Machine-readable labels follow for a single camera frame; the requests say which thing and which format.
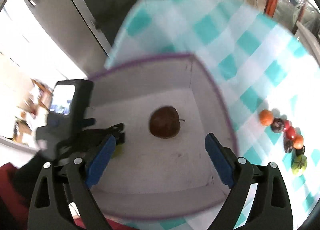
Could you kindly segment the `small black fruit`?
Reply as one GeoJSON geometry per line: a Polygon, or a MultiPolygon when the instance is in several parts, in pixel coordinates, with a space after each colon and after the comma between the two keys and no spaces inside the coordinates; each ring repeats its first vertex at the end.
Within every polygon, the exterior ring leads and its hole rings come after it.
{"type": "Polygon", "coordinates": [[[295,151],[296,156],[304,155],[304,153],[305,153],[305,145],[303,145],[301,149],[296,149],[295,151]]]}

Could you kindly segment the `dark purple plum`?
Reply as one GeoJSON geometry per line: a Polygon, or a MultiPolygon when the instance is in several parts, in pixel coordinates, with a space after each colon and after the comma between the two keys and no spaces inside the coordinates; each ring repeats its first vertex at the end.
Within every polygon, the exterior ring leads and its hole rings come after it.
{"type": "Polygon", "coordinates": [[[271,127],[272,132],[281,133],[285,127],[284,120],[281,118],[274,118],[270,127],[271,127]]]}

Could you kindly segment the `dark red apple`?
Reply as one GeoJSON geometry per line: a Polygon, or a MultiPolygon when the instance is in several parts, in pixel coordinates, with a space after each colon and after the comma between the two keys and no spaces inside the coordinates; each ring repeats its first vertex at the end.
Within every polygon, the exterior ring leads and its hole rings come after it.
{"type": "Polygon", "coordinates": [[[178,135],[181,129],[178,111],[173,106],[162,106],[156,109],[149,119],[150,133],[161,139],[170,139],[178,135]]]}

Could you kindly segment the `red tomato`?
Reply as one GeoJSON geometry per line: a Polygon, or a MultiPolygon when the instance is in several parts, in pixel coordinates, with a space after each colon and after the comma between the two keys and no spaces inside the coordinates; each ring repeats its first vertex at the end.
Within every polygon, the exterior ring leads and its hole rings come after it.
{"type": "Polygon", "coordinates": [[[296,138],[296,130],[293,126],[289,126],[285,132],[285,136],[289,140],[295,140],[296,138]]]}
{"type": "Polygon", "coordinates": [[[287,119],[284,119],[283,122],[284,122],[283,132],[286,132],[292,126],[292,124],[291,124],[291,121],[287,119]]]}

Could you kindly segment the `grey refrigerator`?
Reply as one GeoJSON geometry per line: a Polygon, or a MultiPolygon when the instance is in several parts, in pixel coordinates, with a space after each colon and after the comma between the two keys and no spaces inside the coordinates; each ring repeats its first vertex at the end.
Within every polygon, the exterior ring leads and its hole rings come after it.
{"type": "Polygon", "coordinates": [[[137,0],[26,0],[62,51],[91,75],[103,69],[128,11],[137,0]]]}

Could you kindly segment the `orange tangerine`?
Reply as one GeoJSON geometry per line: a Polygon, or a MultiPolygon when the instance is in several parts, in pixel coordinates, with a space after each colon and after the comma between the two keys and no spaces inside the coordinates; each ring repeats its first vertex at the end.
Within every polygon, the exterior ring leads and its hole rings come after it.
{"type": "Polygon", "coordinates": [[[297,134],[294,141],[293,141],[293,147],[296,150],[300,150],[303,148],[303,146],[304,146],[304,138],[302,135],[297,134]]]}
{"type": "Polygon", "coordinates": [[[259,121],[263,126],[270,126],[273,123],[273,113],[267,109],[262,110],[259,113],[259,121]]]}

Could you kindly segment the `teal white checkered tablecloth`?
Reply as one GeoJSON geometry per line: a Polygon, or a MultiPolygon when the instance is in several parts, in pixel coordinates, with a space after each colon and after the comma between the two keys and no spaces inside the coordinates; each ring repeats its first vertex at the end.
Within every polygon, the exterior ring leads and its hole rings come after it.
{"type": "Polygon", "coordinates": [[[319,65],[285,28],[243,0],[138,0],[105,62],[191,52],[222,92],[239,143],[251,163],[279,165],[294,228],[319,200],[319,65]],[[273,110],[303,136],[306,170],[294,175],[281,134],[258,114],[273,110]]]}

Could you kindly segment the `green apple on table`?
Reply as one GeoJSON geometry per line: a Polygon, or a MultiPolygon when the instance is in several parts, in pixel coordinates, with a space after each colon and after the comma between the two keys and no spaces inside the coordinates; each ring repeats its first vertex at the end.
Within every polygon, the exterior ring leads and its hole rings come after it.
{"type": "Polygon", "coordinates": [[[307,165],[307,157],[304,155],[299,155],[294,159],[293,164],[291,166],[291,171],[294,175],[302,175],[306,170],[307,165]]]}

